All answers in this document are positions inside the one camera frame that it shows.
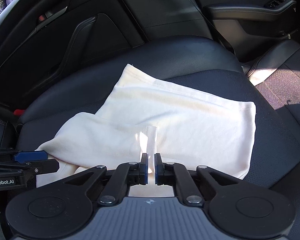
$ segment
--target window control panel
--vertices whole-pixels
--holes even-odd
[[[274,9],[276,8],[278,5],[282,4],[283,2],[285,2],[286,0],[274,0],[270,3],[266,4],[266,7]]]

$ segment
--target seat belt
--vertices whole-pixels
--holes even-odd
[[[202,15],[204,20],[206,21],[208,28],[211,31],[212,36],[219,41],[221,45],[223,45],[227,50],[229,50],[232,54],[235,55],[234,48],[231,46],[231,44],[222,36],[220,32],[215,28],[215,26],[203,15],[202,11],[198,7],[198,5],[193,0],[189,0],[192,5],[198,10],[198,12]]]

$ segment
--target crosshair logo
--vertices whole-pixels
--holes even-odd
[[[151,205],[151,204],[153,204],[155,201],[153,200],[153,199],[148,199],[147,201],[146,201],[146,203],[148,203],[149,205]]]

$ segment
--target screw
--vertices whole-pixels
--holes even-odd
[[[197,195],[191,195],[187,197],[186,200],[191,204],[198,204],[202,201],[202,198]]]
[[[115,198],[112,196],[104,195],[100,198],[100,202],[104,204],[111,204],[115,201]]]

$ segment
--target folded white garment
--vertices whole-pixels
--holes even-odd
[[[98,164],[115,169],[154,153],[164,162],[195,170],[207,165],[243,179],[249,171],[256,107],[155,79],[127,65],[104,105],[95,115],[79,113],[55,138],[43,143],[61,160],[54,174],[37,176],[37,186]]]

